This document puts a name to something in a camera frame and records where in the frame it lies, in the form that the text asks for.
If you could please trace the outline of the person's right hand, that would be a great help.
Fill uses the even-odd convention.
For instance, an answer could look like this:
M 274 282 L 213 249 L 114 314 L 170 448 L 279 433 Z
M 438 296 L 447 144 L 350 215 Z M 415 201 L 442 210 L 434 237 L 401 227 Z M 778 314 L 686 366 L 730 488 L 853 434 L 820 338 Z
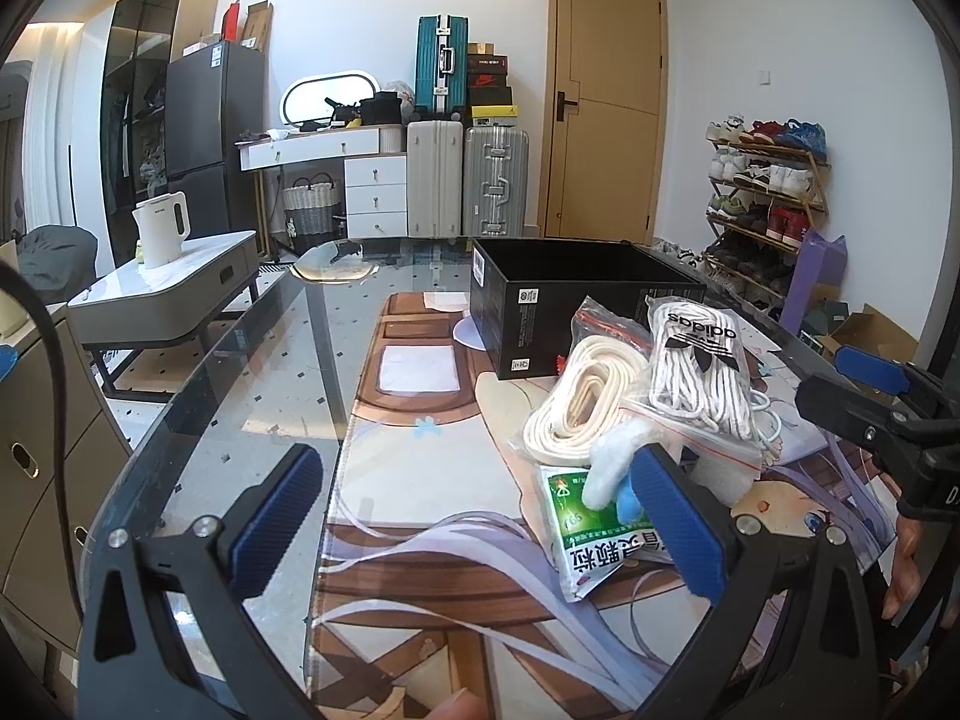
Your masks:
M 913 601 L 921 589 L 921 572 L 916 553 L 923 539 L 923 523 L 907 517 L 896 519 L 896 544 L 893 553 L 892 580 L 885 593 L 882 617 L 890 621 L 901 606 Z

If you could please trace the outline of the person's left hand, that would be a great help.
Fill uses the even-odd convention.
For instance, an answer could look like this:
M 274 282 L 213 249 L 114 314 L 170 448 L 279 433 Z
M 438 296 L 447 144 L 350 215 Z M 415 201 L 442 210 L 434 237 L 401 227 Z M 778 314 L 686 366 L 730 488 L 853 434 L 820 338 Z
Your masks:
M 425 720 L 485 720 L 487 709 L 482 700 L 468 689 L 449 695 L 438 707 L 428 713 Z

